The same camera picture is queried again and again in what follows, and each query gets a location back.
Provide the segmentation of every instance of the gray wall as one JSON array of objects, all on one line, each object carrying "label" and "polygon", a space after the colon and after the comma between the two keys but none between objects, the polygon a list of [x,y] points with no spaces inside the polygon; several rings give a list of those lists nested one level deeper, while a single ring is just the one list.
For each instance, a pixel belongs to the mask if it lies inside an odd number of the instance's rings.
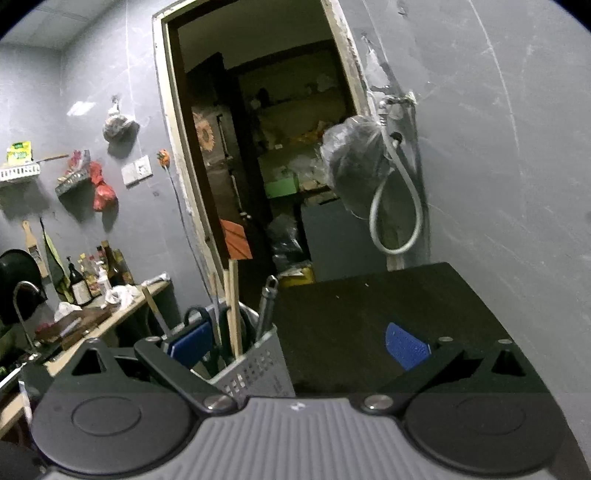
[{"label": "gray wall", "polygon": [[[173,287],[157,301],[170,318],[178,320],[189,306],[206,303],[208,298],[181,226],[170,179],[156,158],[160,149],[171,151],[171,147],[155,74],[151,20],[169,3],[122,0],[61,53],[0,47],[0,145],[31,140],[36,158],[88,148],[103,165],[105,180],[119,199],[116,208],[103,213],[92,208],[90,186],[58,200],[54,187],[66,160],[44,163],[40,180],[0,191],[0,249],[24,247],[24,219],[31,220],[41,241],[39,215],[63,261],[67,255],[77,258],[84,251],[96,251],[101,240],[109,239],[124,253],[136,281],[170,273]],[[123,113],[135,115],[139,124],[137,137],[117,148],[102,136],[112,95],[119,95]],[[83,116],[66,116],[78,101],[96,105]],[[143,155],[150,157],[154,175],[125,187],[121,167]],[[174,166],[171,173],[178,185]],[[179,194],[194,241],[192,220],[180,190]],[[49,304],[55,307],[57,296],[51,287],[47,290]]]},{"label": "gray wall", "polygon": [[483,298],[591,459],[591,35],[551,0],[340,3],[418,95],[420,253]]},{"label": "gray wall", "polygon": [[[34,158],[68,153],[60,104],[60,53],[46,48],[0,46],[0,145],[4,151],[18,141],[33,143]],[[61,259],[77,257],[83,250],[82,230],[58,201],[54,188],[67,160],[45,162],[36,181],[0,190],[0,251],[25,248],[23,220],[29,220],[37,241],[42,242],[39,217]],[[57,304],[53,288],[49,303]]]},{"label": "gray wall", "polygon": [[[90,203],[68,205],[82,226],[87,248],[108,238],[122,250],[139,281],[168,271],[182,314],[191,305],[207,302],[207,297],[184,236],[170,179],[156,158],[160,149],[171,152],[171,147],[156,80],[152,15],[168,3],[122,0],[78,37],[63,51],[61,101],[64,111],[78,101],[96,102],[88,114],[67,117],[67,129],[77,145],[85,145],[93,158],[100,159],[105,180],[119,197],[116,214],[96,213]],[[102,136],[112,95],[119,95],[122,112],[135,115],[139,124],[135,141],[116,148]],[[143,155],[150,157],[154,175],[125,187],[121,167]],[[174,166],[171,173],[178,184]],[[191,220],[186,222],[191,234]]]}]

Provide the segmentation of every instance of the bottle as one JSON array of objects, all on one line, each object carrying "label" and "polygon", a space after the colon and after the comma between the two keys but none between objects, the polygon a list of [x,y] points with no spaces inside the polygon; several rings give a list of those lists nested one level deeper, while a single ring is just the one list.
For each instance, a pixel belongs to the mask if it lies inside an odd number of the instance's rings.
[{"label": "bottle", "polygon": [[105,254],[105,251],[103,250],[103,248],[101,246],[96,247],[96,251],[99,254],[99,258],[97,259],[98,262],[103,262],[103,265],[105,266],[105,270],[108,270],[108,264],[107,264],[107,256]]},{"label": "bottle", "polygon": [[116,287],[117,285],[125,285],[125,280],[123,280],[123,274],[117,266],[117,262],[115,261],[115,257],[113,256],[113,251],[111,250],[109,242],[105,240],[100,244],[102,245],[103,251],[105,252],[105,256],[107,258],[107,276],[109,277],[111,285],[113,285],[114,287]]},{"label": "bottle", "polygon": [[74,303],[79,307],[85,307],[92,301],[92,295],[86,280],[78,270],[74,268],[74,264],[70,257],[68,259],[68,268],[70,269],[70,288],[74,295]]},{"label": "bottle", "polygon": [[98,278],[99,276],[99,269],[97,268],[96,265],[96,260],[95,260],[95,256],[91,255],[88,257],[88,263],[90,264],[90,272],[94,273],[95,277]]},{"label": "bottle", "polygon": [[127,266],[127,263],[125,262],[125,259],[123,258],[123,254],[121,253],[121,250],[117,250],[117,249],[113,250],[113,256],[115,257],[115,261],[117,262],[117,265],[118,265],[119,269],[121,270],[125,284],[135,285],[134,278],[131,275],[131,272],[129,271],[129,267]]},{"label": "bottle", "polygon": [[78,263],[80,264],[80,270],[82,272],[82,276],[84,276],[84,279],[86,280],[90,294],[93,296],[93,298],[100,297],[99,284],[96,282],[96,274],[90,259],[86,258],[86,254],[82,254],[80,255]]},{"label": "bottle", "polygon": [[111,282],[109,282],[109,277],[107,275],[107,271],[105,270],[105,264],[103,262],[97,262],[96,268],[99,271],[98,284],[100,288],[100,293],[103,297],[105,297],[107,295],[107,292],[111,289]]}]

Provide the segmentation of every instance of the black table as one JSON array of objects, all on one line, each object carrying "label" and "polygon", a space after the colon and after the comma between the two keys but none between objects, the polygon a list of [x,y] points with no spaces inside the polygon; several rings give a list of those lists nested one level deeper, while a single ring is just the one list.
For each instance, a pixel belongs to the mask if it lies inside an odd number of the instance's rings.
[{"label": "black table", "polygon": [[300,394],[374,392],[402,374],[385,347],[391,322],[427,343],[510,338],[447,263],[282,289],[273,321]]}]

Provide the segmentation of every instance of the white basket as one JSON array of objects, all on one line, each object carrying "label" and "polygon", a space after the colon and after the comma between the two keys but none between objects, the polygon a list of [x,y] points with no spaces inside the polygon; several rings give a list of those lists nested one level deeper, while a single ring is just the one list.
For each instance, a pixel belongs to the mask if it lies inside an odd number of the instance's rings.
[{"label": "white basket", "polygon": [[9,183],[32,180],[41,174],[39,163],[20,165],[18,167],[0,168],[0,187]]},{"label": "white basket", "polygon": [[[220,309],[224,306],[225,301],[222,299]],[[256,326],[258,313],[242,303],[240,306],[246,310],[251,323]],[[213,306],[207,307],[207,311],[213,314]],[[189,322],[192,323],[197,317],[198,315],[195,315]],[[233,397],[240,406],[249,396],[296,396],[275,325],[271,330],[265,332],[261,340],[255,343],[248,352],[234,360],[231,365],[207,382]]]}]

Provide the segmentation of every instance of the door frame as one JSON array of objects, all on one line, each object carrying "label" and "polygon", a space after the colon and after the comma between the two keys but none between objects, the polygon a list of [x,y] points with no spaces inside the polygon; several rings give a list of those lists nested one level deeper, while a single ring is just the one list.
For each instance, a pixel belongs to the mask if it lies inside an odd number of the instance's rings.
[{"label": "door frame", "polygon": [[[208,275],[217,273],[218,281],[223,278],[223,270],[227,267],[228,252],[227,249],[220,251],[218,248],[221,245],[223,249],[225,245],[223,231],[217,221],[217,211],[197,134],[194,129],[187,131],[185,128],[185,124],[191,124],[188,119],[192,117],[187,102],[189,91],[184,76],[178,29],[236,1],[245,0],[180,0],[152,17],[156,76],[173,161],[180,177],[181,190],[193,221],[199,249],[205,259],[205,270]],[[358,115],[369,115],[371,112],[359,52],[339,1],[318,1],[322,4],[333,34],[355,111]],[[218,287],[223,288],[223,285],[219,283]]]}]

